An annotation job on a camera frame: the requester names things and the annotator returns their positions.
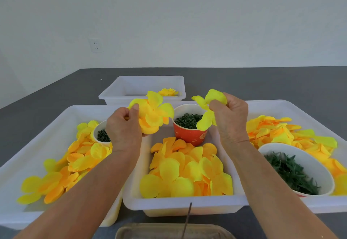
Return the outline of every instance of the stacked flower petals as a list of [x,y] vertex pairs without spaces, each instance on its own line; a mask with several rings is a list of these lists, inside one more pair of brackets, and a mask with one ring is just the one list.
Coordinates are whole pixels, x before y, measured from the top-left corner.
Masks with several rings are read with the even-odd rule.
[[205,96],[205,99],[201,96],[193,96],[192,99],[198,103],[198,105],[201,106],[202,109],[207,110],[204,115],[202,116],[202,119],[197,122],[196,128],[200,131],[207,130],[211,125],[216,126],[216,119],[215,119],[215,113],[210,110],[209,104],[212,100],[218,100],[223,105],[227,104],[227,98],[222,92],[219,92],[215,89],[210,89],[207,95]]
[[177,96],[178,92],[175,89],[166,89],[163,88],[158,92],[161,96]]
[[[312,129],[299,130],[301,126],[288,124],[292,119],[283,117],[276,119],[271,116],[261,115],[247,122],[247,133],[254,147],[259,148],[271,142],[284,143],[302,149],[319,160],[336,180],[347,174],[347,169],[335,158],[330,158],[337,141],[330,136],[316,136]],[[347,181],[347,177],[339,178],[335,184],[340,185],[341,179]]]
[[56,201],[63,193],[69,191],[92,168],[112,152],[110,148],[95,143],[92,136],[94,128],[98,125],[95,120],[81,123],[77,126],[77,140],[74,141],[63,158],[59,161],[47,159],[43,166],[47,175],[43,178],[30,176],[23,181],[21,191],[25,193],[17,199],[20,204],[30,204],[44,197],[44,203]]
[[232,178],[211,143],[194,147],[176,137],[151,148],[150,172],[140,181],[144,198],[232,195]]
[[139,123],[144,134],[154,134],[163,124],[173,118],[174,110],[170,103],[163,103],[163,97],[156,92],[148,91],[148,99],[136,98],[130,102],[130,109],[134,104],[139,105]]

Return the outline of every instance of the person's left hand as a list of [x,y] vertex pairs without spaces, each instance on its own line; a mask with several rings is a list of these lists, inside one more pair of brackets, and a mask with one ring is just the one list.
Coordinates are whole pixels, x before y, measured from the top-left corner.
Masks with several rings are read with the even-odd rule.
[[136,160],[140,155],[142,141],[138,110],[138,104],[130,110],[120,107],[107,119],[106,124],[106,133],[112,141],[113,152],[127,152]]

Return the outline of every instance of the bowl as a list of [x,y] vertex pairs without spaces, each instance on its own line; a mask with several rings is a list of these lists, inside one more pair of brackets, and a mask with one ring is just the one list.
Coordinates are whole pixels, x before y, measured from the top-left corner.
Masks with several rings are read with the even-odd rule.
[[95,140],[97,143],[100,143],[100,144],[102,144],[103,146],[109,148],[111,142],[102,142],[102,141],[99,141],[99,140],[98,140],[98,132],[106,128],[106,123],[107,123],[107,120],[102,121],[100,124],[98,124],[98,125],[94,128],[93,137],[94,137],[94,140]]
[[263,155],[270,155],[272,154],[272,152],[281,152],[288,155],[289,157],[295,155],[295,162],[304,167],[305,174],[309,178],[313,178],[313,180],[317,182],[317,185],[321,187],[319,189],[318,195],[309,195],[294,191],[299,197],[327,196],[332,194],[332,192],[334,191],[335,182],[331,173],[322,163],[320,163],[317,159],[315,159],[305,151],[283,143],[269,143],[262,145],[259,148],[259,152]]
[[186,113],[203,115],[205,112],[206,110],[202,109],[200,105],[191,103],[176,107],[175,115],[172,119],[176,138],[183,139],[186,143],[190,143],[195,147],[200,145],[205,139],[207,130],[200,131],[199,129],[184,128],[177,125],[175,120]]

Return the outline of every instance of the electrical outlet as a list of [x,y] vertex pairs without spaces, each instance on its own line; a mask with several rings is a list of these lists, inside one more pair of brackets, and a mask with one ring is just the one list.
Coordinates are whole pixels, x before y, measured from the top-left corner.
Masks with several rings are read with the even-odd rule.
[[100,39],[88,39],[90,50],[92,52],[103,52],[104,48],[102,47],[102,42]]

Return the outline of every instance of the gray table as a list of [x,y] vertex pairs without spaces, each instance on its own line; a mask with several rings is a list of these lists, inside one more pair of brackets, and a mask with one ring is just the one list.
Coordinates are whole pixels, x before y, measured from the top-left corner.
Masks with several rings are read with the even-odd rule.
[[[204,96],[210,88],[244,100],[285,99],[347,139],[347,67],[81,69],[0,109],[0,166],[67,107],[105,104],[98,95],[121,75],[183,75],[185,100],[194,95]],[[339,238],[347,238],[347,213],[318,216]],[[149,218],[142,211],[131,211],[122,205],[117,222],[98,229],[94,238],[114,238],[117,229],[129,222],[184,221],[185,217]],[[220,225],[238,239],[265,238],[249,207],[234,214],[191,216],[189,222]],[[0,227],[0,238],[8,239],[16,234],[17,231]]]

